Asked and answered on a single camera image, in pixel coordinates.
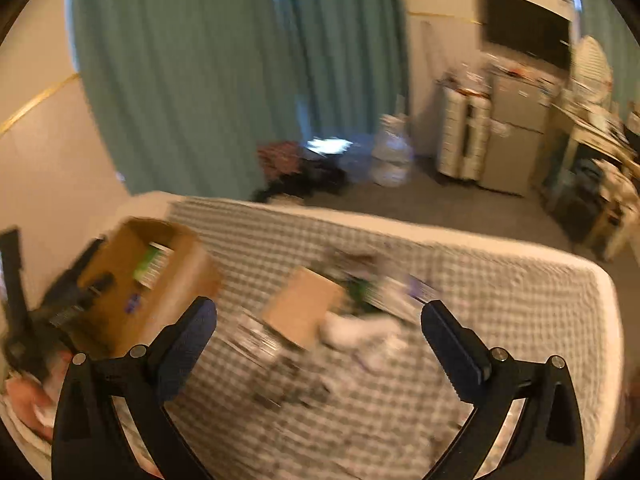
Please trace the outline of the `white vanity desk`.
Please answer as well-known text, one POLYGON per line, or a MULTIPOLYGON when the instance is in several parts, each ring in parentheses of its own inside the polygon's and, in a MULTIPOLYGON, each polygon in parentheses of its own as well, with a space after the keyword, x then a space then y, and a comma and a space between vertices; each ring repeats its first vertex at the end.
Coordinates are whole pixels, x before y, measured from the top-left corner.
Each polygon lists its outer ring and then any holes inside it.
POLYGON ((639 226, 636 152, 619 128, 601 130, 574 110, 549 107, 534 185, 575 246, 610 261, 639 226))

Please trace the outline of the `clear bag of cotton pads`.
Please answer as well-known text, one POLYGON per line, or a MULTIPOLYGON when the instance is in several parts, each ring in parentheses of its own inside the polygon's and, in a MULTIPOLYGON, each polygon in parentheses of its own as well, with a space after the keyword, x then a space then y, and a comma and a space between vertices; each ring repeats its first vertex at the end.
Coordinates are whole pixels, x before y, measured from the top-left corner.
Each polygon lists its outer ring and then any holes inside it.
POLYGON ((438 290, 390 260, 378 265, 364 293, 364 300, 370 306, 416 325, 420 324, 423 307, 439 299, 438 290))

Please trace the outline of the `white suitcase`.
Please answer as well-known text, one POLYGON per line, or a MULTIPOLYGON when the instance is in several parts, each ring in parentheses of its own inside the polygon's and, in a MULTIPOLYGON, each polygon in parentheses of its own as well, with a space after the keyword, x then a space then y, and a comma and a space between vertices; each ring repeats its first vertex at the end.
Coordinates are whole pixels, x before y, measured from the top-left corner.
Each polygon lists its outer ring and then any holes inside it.
POLYGON ((486 154, 491 102, 484 94, 442 88, 436 169, 445 177, 480 180, 486 154))

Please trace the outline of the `oval vanity mirror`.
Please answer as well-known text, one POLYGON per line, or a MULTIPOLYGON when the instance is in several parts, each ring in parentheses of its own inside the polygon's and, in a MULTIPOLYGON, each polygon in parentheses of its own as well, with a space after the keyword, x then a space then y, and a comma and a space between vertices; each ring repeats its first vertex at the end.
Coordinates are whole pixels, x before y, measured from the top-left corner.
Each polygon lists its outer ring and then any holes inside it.
POLYGON ((612 68, 601 45, 591 36, 583 36, 573 50, 570 85, 583 103, 603 105, 611 96, 612 68))

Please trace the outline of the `green white medicine box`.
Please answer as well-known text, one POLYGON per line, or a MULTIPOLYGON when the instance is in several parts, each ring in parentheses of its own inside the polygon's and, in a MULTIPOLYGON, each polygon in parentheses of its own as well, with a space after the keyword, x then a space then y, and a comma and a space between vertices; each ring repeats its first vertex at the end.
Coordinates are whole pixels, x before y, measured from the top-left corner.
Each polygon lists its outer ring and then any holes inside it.
POLYGON ((142 259, 134 268, 134 280, 144 288, 152 289, 168 265, 174 251, 162 244, 146 246, 142 259))

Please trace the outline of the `grey checkered bed sheet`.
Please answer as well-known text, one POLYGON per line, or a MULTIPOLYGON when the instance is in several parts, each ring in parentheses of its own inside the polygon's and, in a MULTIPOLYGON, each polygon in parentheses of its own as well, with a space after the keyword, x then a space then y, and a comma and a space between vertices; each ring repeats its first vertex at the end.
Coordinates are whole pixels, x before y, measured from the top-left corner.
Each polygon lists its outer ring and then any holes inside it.
POLYGON ((324 208, 257 206, 154 192, 117 219, 194 229, 224 272, 218 326, 168 412, 218 479, 419 479, 469 414, 416 326, 378 374, 326 347, 268 372, 227 343, 298 266, 338 247, 380 248, 427 282, 485 344, 514 358, 567 362, 582 416, 586 475, 606 461, 623 369, 616 291, 600 266, 505 238, 324 208))

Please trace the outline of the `silver blister pack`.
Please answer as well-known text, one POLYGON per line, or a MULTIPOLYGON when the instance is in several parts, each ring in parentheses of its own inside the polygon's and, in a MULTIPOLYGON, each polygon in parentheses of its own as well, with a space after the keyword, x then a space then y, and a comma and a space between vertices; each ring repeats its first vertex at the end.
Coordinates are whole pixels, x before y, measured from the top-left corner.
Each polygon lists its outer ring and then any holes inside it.
POLYGON ((283 351, 281 338, 253 315, 241 312, 232 321, 226 343, 242 356, 261 365, 274 364, 283 351))

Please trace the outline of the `white plastic bottle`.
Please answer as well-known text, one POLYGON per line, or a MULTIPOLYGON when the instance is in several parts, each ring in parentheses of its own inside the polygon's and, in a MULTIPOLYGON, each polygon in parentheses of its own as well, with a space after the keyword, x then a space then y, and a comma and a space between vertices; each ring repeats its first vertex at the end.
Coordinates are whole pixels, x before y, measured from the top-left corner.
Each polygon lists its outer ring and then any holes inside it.
POLYGON ((363 344, 401 334, 402 325, 387 314, 363 316, 329 312, 319 328, 320 340, 337 351, 352 351, 363 344))

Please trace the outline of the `tan medicine box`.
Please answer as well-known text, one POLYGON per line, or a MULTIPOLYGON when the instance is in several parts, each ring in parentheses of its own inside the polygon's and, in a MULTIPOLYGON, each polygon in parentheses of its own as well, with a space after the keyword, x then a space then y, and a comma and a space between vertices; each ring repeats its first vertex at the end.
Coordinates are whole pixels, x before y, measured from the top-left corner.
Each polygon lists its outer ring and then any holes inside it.
POLYGON ((340 310, 344 299, 343 286, 300 266, 271 297, 260 318, 290 344, 309 350, 318 340, 326 314, 340 310))

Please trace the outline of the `black wall television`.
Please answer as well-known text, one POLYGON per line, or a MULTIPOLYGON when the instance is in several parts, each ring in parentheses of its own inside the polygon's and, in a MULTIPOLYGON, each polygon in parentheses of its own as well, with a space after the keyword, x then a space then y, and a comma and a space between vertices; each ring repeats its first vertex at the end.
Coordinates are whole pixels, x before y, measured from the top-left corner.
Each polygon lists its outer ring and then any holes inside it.
POLYGON ((538 58, 560 70, 570 68, 570 21, 528 0, 485 0, 484 39, 538 58))

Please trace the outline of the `white purple cream tube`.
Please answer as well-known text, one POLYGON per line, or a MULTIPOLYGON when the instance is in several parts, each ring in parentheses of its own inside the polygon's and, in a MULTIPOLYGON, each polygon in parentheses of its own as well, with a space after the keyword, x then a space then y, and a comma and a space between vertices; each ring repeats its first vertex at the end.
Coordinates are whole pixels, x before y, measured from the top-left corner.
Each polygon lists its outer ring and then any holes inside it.
POLYGON ((366 372, 378 374, 386 365, 404 352, 408 344, 401 338, 388 337, 354 354, 355 362, 366 372))

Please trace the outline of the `grey mini fridge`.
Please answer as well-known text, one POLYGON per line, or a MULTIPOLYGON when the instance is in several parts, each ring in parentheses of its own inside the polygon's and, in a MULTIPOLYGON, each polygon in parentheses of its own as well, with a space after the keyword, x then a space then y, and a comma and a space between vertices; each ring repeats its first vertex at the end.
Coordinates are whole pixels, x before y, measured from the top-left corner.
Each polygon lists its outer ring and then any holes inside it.
POLYGON ((547 125, 549 99, 539 84, 493 74, 484 166, 478 184, 489 191, 524 196, 547 125))

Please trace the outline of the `brown cardboard box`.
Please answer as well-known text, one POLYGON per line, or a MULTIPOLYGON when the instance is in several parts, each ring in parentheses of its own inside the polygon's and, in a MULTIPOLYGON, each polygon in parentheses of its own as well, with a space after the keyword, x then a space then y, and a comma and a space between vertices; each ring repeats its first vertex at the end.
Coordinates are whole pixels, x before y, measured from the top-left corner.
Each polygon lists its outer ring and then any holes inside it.
POLYGON ((136 344, 150 344, 192 301, 215 299, 221 268, 193 230, 182 224, 130 217, 107 237, 78 285, 104 274, 111 284, 70 322, 77 350, 93 359, 119 358, 136 344))

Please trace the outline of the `floral patterned bag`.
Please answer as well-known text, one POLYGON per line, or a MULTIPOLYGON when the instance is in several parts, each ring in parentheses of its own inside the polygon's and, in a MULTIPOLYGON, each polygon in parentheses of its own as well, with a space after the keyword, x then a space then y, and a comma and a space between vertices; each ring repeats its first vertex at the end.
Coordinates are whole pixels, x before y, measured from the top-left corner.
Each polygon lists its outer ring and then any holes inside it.
POLYGON ((267 182, 300 173, 300 146, 294 141, 260 146, 257 157, 267 182))

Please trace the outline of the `green snack wrapper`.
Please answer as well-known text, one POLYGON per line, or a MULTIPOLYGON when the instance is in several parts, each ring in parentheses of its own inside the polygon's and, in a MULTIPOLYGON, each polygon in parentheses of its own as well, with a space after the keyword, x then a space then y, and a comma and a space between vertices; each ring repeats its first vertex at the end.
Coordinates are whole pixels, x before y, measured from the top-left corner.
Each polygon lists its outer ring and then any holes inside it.
POLYGON ((369 313, 374 307, 368 300, 370 283, 361 278, 350 278, 345 284, 346 292, 352 302, 352 310, 357 313, 369 313))

